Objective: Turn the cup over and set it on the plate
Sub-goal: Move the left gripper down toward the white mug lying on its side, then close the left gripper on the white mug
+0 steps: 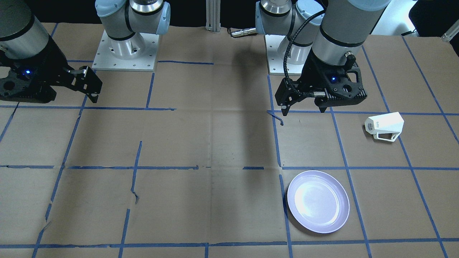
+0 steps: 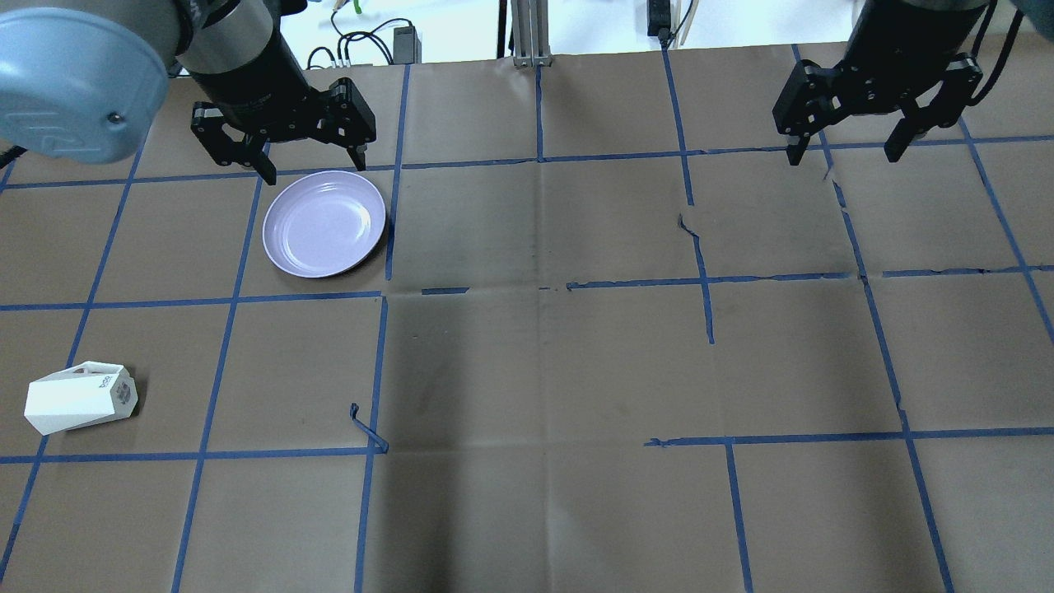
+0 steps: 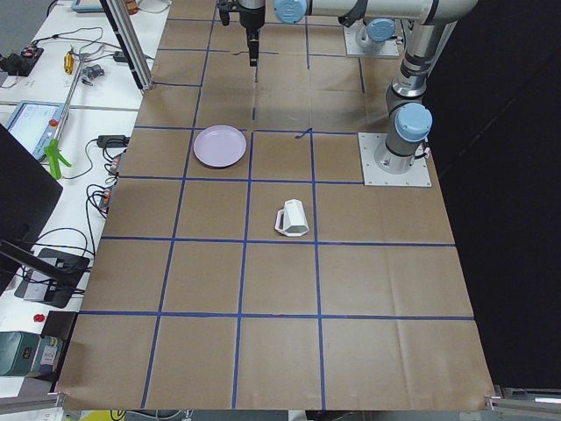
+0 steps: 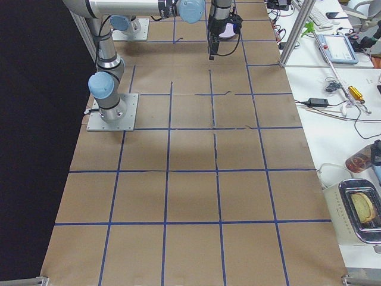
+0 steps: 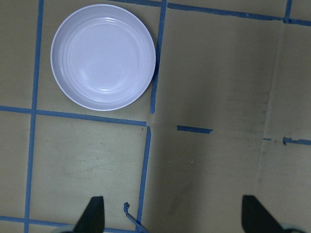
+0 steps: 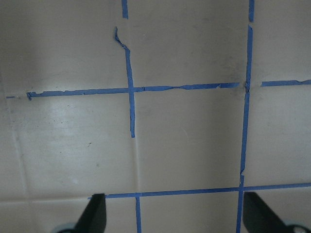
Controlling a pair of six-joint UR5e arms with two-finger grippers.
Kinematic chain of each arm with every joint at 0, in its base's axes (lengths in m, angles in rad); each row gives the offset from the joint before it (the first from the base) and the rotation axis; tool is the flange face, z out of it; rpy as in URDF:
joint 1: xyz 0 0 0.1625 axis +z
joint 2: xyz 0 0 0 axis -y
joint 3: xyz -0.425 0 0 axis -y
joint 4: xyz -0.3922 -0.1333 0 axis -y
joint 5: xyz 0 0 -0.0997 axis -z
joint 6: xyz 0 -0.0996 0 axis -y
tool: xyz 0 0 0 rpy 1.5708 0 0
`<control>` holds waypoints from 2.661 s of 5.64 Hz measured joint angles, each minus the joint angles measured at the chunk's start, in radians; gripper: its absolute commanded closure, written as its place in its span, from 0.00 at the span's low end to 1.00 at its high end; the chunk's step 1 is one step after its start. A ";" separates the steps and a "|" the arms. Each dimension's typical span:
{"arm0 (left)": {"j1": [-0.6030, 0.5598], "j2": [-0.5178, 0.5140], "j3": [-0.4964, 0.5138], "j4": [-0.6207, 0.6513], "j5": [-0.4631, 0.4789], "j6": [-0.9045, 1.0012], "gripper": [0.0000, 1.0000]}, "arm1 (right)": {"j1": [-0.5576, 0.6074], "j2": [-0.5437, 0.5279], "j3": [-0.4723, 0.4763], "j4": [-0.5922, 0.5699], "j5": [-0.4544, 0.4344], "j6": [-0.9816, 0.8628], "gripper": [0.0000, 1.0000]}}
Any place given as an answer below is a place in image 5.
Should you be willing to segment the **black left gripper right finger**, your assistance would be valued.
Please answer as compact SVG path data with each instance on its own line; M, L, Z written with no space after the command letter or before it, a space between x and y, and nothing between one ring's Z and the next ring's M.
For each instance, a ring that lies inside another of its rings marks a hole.
M242 197L242 229L245 233L283 233L284 229L253 195Z

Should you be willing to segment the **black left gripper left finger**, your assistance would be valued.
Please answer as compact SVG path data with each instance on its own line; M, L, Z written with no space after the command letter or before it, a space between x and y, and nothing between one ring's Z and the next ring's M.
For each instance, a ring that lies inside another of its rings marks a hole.
M104 198L103 196L92 197L76 223L73 232L102 233L104 224Z

